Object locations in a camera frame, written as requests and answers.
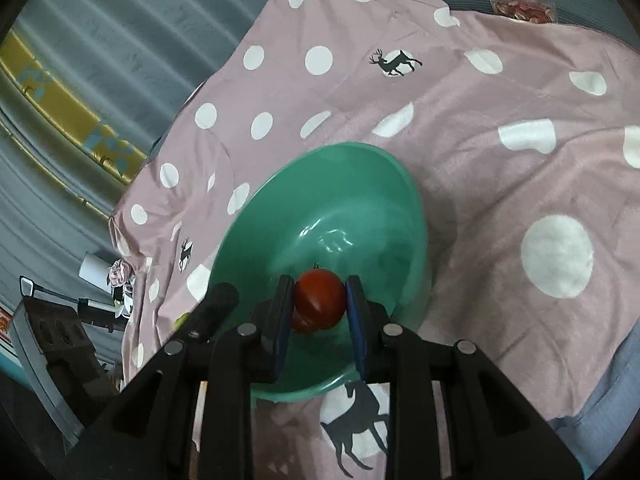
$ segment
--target deer print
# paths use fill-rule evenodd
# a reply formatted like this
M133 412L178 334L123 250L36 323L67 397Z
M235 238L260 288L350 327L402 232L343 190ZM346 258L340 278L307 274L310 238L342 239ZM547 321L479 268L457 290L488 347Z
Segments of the deer print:
M404 75L398 70L398 67L402 64L407 65L411 69L411 72L415 72L415 68L412 65L412 62L416 62L417 64L422 66L421 61L412 59L411 57L407 56L407 54L405 54L402 50L400 51L400 54L398 54L391 61L387 61L382 56L382 51L380 49L377 49L376 53L369 58L370 64L380 65L380 68L389 75Z
M386 454L386 445L382 442L374 424L376 422L384 422L388 432L389 415L378 414L380 403L366 383L358 381L356 383L345 384L344 387L347 389L347 395L350 399L353 397L353 394L356 395L353 406L328 424L324 422L320 424L331 439L332 444L334 444L338 466L345 475L353 478L353 475L350 474L342 464L342 450L344 449L347 456L350 456L360 468L366 470L372 469L368 465L363 464L354 454L353 435L370 431L380 449Z

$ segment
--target bowl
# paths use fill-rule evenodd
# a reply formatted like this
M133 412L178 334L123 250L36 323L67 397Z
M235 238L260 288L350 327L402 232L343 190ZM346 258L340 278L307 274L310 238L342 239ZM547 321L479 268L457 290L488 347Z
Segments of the bowl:
M402 164L369 144L319 148L272 176L229 228L209 286L232 283L240 303L219 333L246 322L257 303L273 297L281 274L297 279L314 265L343 280L357 274L369 300L415 329L431 287L427 261L420 194ZM280 379L252 384L252 395L303 400L357 378L344 316L330 330L292 330Z

